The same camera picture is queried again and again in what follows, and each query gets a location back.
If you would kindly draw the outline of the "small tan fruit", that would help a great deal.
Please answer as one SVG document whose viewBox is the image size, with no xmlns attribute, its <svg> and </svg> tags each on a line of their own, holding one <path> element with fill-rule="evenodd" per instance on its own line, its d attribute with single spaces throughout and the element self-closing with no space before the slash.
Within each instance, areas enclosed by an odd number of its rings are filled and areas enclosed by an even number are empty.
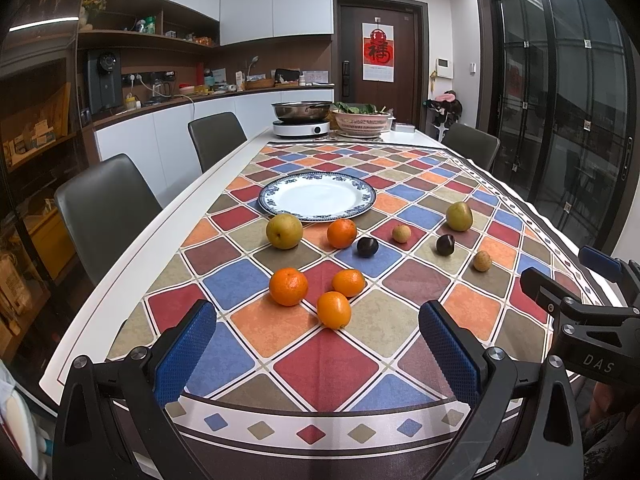
<svg viewBox="0 0 640 480">
<path fill-rule="evenodd" d="M 405 224 L 398 224 L 392 231 L 393 240 L 398 244 L 406 244 L 412 235 L 411 229 Z"/>
<path fill-rule="evenodd" d="M 491 268 L 491 265 L 492 265 L 491 256 L 488 254 L 488 252 L 485 252 L 484 250 L 480 250 L 475 254 L 472 265 L 473 265 L 473 268 L 477 270 L 477 272 L 485 273 Z"/>
</svg>

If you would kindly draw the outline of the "dark plum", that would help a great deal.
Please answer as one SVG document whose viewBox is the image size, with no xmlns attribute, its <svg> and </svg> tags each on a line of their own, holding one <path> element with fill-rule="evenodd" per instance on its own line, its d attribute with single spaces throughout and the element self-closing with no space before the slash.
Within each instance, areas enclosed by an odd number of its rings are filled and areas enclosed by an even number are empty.
<svg viewBox="0 0 640 480">
<path fill-rule="evenodd" d="M 371 258 L 378 252 L 379 247 L 375 238 L 363 236 L 357 242 L 357 254 L 361 258 Z"/>
<path fill-rule="evenodd" d="M 454 239 L 453 235 L 444 234 L 444 235 L 441 235 L 436 240 L 435 247 L 436 247 L 436 252 L 439 255 L 441 255 L 443 257 L 449 257 L 456 250 L 456 240 Z"/>
</svg>

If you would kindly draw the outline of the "small orange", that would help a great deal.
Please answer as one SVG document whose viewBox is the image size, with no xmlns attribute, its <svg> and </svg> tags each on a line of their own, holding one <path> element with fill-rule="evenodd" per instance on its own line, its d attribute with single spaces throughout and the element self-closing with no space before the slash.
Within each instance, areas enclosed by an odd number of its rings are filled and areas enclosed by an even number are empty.
<svg viewBox="0 0 640 480">
<path fill-rule="evenodd" d="M 356 269 L 343 269 L 332 278 L 332 287 L 346 298 L 358 296 L 367 286 L 362 273 Z"/>
</svg>

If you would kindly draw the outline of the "large orange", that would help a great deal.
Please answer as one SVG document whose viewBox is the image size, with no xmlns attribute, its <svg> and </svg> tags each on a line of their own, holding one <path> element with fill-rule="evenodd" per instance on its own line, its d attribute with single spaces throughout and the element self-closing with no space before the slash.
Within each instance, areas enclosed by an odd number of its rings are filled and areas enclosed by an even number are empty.
<svg viewBox="0 0 640 480">
<path fill-rule="evenodd" d="M 357 237 L 357 227 L 350 219 L 337 219 L 326 229 L 326 239 L 336 249 L 349 247 Z"/>
</svg>

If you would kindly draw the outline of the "large yellow pear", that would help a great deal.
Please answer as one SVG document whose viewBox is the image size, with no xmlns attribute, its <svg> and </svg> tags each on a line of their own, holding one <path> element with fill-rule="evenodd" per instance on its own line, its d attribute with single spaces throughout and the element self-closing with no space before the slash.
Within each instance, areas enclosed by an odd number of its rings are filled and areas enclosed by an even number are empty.
<svg viewBox="0 0 640 480">
<path fill-rule="evenodd" d="M 292 214 L 276 214 L 266 226 L 266 237 L 277 249 L 289 250 L 296 247 L 303 238 L 303 225 Z"/>
</svg>

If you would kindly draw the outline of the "dark chair right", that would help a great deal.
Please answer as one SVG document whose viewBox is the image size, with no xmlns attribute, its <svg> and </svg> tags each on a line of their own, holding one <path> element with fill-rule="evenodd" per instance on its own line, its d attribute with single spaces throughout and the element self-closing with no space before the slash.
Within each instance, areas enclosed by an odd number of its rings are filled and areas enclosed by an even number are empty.
<svg viewBox="0 0 640 480">
<path fill-rule="evenodd" d="M 447 130 L 442 144 L 485 170 L 491 170 L 500 148 L 496 136 L 458 122 Z"/>
</svg>

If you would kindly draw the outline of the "dark chair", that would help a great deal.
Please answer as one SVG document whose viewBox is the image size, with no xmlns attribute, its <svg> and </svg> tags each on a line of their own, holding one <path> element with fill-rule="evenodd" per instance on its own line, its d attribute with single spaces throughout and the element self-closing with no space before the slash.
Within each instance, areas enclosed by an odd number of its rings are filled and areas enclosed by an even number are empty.
<svg viewBox="0 0 640 480">
<path fill-rule="evenodd" d="M 162 211 L 126 154 L 86 169 L 60 186 L 54 200 L 92 284 Z"/>
<path fill-rule="evenodd" d="M 491 170 L 500 148 L 496 136 L 458 122 L 447 130 L 442 144 L 485 170 Z"/>
<path fill-rule="evenodd" d="M 223 112 L 192 120 L 188 130 L 202 172 L 220 162 L 246 142 L 246 134 L 232 112 Z"/>
</svg>

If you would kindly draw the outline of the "glass sliding door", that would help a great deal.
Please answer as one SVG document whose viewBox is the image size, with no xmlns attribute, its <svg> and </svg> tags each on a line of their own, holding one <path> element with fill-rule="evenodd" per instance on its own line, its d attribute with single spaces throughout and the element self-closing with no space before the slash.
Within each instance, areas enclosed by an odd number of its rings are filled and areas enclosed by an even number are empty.
<svg viewBox="0 0 640 480">
<path fill-rule="evenodd" d="M 638 127 L 639 60 L 605 0 L 485 0 L 494 175 L 577 246 L 613 252 Z"/>
</svg>

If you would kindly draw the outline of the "dark chair near left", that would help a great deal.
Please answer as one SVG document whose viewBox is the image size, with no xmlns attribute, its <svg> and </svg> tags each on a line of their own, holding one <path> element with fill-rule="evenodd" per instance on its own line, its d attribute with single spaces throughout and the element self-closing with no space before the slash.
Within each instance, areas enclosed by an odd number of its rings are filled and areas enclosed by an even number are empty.
<svg viewBox="0 0 640 480">
<path fill-rule="evenodd" d="M 60 186 L 54 200 L 92 284 L 162 211 L 126 154 L 86 169 Z"/>
</svg>

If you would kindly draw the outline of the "small white box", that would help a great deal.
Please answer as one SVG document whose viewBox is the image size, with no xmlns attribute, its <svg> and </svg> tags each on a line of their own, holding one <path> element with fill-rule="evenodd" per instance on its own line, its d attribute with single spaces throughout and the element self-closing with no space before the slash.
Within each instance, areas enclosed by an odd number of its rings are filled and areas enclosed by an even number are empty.
<svg viewBox="0 0 640 480">
<path fill-rule="evenodd" d="M 413 133 L 416 131 L 416 127 L 411 124 L 403 124 L 402 122 L 395 122 L 393 130 L 396 132 Z"/>
</svg>

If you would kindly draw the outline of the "colourful checkered tablecloth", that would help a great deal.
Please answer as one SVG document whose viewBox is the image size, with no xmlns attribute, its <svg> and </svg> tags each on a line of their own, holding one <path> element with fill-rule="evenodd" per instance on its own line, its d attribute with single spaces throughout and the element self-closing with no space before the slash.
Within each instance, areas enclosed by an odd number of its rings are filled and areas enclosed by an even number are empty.
<svg viewBox="0 0 640 480">
<path fill-rule="evenodd" d="M 356 221 L 357 237 L 380 247 L 361 258 L 333 248 L 326 225 L 311 223 L 290 250 L 272 247 L 259 192 L 303 171 L 348 174 L 376 191 Z M 473 224 L 447 224 L 465 202 Z M 393 240 L 398 224 L 412 235 Z M 456 250 L 436 252 L 451 234 Z M 491 268 L 472 262 L 488 252 Z M 437 148 L 371 144 L 270 144 L 204 212 L 165 270 L 137 302 L 108 352 L 118 359 L 152 344 L 195 301 L 209 300 L 217 327 L 172 419 L 217 479 L 420 479 L 462 426 L 468 407 L 452 394 L 419 332 L 420 305 L 442 303 L 486 347 L 536 361 L 551 348 L 551 318 L 521 290 L 532 266 L 587 304 L 603 288 L 578 266 L 577 252 L 487 174 Z M 308 280 L 295 306 L 269 292 L 274 272 L 294 268 Z M 360 271 L 367 286 L 347 298 L 340 330 L 317 316 L 332 278 Z"/>
</svg>

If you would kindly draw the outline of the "dark wooden door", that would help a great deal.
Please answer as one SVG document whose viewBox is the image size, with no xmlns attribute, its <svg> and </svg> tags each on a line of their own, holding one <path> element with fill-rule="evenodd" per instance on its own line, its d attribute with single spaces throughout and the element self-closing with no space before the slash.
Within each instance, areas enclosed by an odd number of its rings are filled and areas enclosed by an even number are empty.
<svg viewBox="0 0 640 480">
<path fill-rule="evenodd" d="M 421 129 L 427 95 L 428 9 L 413 0 L 334 0 L 335 99 L 390 110 Z"/>
</svg>

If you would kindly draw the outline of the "blue white porcelain plate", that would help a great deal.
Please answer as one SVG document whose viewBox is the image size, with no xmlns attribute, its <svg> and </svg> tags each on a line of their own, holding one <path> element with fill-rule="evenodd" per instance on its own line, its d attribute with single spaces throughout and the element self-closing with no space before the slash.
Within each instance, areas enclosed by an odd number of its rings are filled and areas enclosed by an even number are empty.
<svg viewBox="0 0 640 480">
<path fill-rule="evenodd" d="M 351 219 L 372 208 L 376 191 L 368 182 L 337 172 L 306 171 L 267 184 L 257 203 L 267 214 L 292 214 L 300 222 Z"/>
</svg>

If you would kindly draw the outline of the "pink basket with greens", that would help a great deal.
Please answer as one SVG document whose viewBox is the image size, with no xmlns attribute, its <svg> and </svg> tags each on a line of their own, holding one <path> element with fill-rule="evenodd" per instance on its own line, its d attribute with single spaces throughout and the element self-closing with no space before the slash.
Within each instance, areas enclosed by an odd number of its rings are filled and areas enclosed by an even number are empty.
<svg viewBox="0 0 640 480">
<path fill-rule="evenodd" d="M 374 104 L 349 104 L 335 102 L 332 104 L 332 118 L 337 129 L 349 136 L 373 138 L 390 130 L 394 115 Z"/>
</svg>

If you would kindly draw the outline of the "dark chair far left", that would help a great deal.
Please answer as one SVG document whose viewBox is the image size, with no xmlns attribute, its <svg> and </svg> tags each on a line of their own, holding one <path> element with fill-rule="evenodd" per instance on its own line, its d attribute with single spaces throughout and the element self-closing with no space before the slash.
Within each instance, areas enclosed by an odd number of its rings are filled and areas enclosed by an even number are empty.
<svg viewBox="0 0 640 480">
<path fill-rule="evenodd" d="M 202 172 L 220 162 L 246 142 L 246 134 L 232 112 L 223 112 L 192 120 L 188 130 Z"/>
</svg>

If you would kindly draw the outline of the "red fu door poster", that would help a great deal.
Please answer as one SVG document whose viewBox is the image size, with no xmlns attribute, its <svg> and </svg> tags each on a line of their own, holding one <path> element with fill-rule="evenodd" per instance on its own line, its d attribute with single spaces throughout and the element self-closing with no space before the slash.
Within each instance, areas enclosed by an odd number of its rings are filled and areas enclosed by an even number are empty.
<svg viewBox="0 0 640 480">
<path fill-rule="evenodd" d="M 378 22 L 363 23 L 362 80 L 392 84 L 395 81 L 395 29 Z"/>
</svg>

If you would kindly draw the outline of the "white induction cooker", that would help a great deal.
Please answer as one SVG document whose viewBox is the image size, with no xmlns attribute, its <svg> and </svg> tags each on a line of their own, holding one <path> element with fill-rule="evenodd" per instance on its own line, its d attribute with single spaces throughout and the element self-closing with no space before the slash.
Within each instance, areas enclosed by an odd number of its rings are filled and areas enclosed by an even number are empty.
<svg viewBox="0 0 640 480">
<path fill-rule="evenodd" d="M 317 136 L 325 136 L 330 132 L 329 122 L 301 122 L 293 124 L 292 122 L 273 122 L 272 132 L 279 138 L 316 138 Z"/>
</svg>

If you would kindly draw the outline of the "steel pot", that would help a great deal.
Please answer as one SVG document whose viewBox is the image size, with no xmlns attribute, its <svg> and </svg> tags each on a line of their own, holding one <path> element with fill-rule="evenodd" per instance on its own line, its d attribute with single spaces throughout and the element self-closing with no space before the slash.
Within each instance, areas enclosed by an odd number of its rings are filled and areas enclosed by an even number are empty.
<svg viewBox="0 0 640 480">
<path fill-rule="evenodd" d="M 331 107 L 331 101 L 296 101 L 272 104 L 277 120 L 285 124 L 325 122 Z"/>
</svg>

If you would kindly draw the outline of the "black water dispenser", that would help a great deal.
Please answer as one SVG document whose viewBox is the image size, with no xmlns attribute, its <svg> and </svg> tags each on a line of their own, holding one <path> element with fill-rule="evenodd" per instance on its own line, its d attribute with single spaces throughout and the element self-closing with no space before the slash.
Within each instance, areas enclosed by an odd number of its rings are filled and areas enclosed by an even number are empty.
<svg viewBox="0 0 640 480">
<path fill-rule="evenodd" d="M 122 63 L 116 51 L 90 51 L 87 84 L 91 114 L 122 105 Z"/>
</svg>

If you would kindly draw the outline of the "white wall intercom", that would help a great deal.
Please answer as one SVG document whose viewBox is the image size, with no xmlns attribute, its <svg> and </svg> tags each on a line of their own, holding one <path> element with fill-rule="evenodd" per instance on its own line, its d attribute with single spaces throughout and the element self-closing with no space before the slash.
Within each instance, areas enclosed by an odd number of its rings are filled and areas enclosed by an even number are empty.
<svg viewBox="0 0 640 480">
<path fill-rule="evenodd" d="M 448 58 L 436 58 L 435 72 L 437 78 L 452 79 L 454 78 L 454 66 Z"/>
</svg>

